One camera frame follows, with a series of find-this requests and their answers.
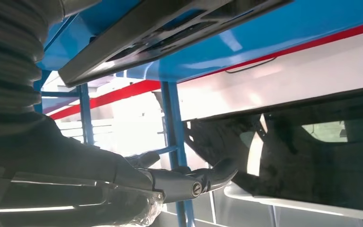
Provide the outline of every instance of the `robotic arm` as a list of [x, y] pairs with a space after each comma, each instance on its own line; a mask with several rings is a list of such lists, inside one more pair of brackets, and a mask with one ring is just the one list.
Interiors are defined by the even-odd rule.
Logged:
[[0, 227], [150, 225], [163, 203], [193, 199], [236, 174], [155, 170], [156, 153], [124, 158], [62, 136], [34, 112], [49, 26], [97, 0], [0, 0]]

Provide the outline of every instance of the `blue steel beam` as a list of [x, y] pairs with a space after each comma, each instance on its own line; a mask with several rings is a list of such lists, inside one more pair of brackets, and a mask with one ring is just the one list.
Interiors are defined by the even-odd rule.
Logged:
[[55, 92], [55, 91], [42, 91], [43, 97], [79, 97], [78, 92]]
[[69, 25], [74, 21], [74, 19], [76, 19], [77, 16], [78, 16], [78, 14], [70, 16], [70, 17], [68, 17], [66, 19], [65, 22], [62, 23], [62, 26], [59, 28], [59, 30], [55, 33], [55, 35], [45, 45], [44, 51], [48, 50], [48, 48], [52, 45], [52, 43], [54, 43], [56, 41], [56, 39], [58, 39], [58, 37], [63, 33], [64, 30], [66, 30], [66, 28], [69, 27]]
[[[175, 82], [161, 82], [162, 99], [164, 104], [166, 137], [169, 146], [176, 146], [177, 151], [169, 153], [171, 167], [187, 166], [186, 152], [184, 150], [183, 122], [180, 116], [179, 97]], [[176, 203], [179, 227], [193, 227], [194, 211], [192, 201]]]
[[155, 150], [156, 153], [159, 155], [166, 154], [169, 152], [177, 151], [177, 146], [170, 146], [162, 149]]
[[94, 132], [91, 123], [90, 96], [88, 95], [88, 85], [82, 84], [77, 86], [77, 92], [80, 96], [80, 114], [81, 125], [83, 127], [83, 139], [85, 144], [94, 145]]

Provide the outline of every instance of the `black tinted glass panel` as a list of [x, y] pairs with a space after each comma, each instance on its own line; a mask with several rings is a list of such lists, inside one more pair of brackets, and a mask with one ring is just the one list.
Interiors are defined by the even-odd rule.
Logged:
[[212, 165], [235, 157], [234, 181], [253, 195], [363, 210], [363, 94], [193, 120], [185, 133]]

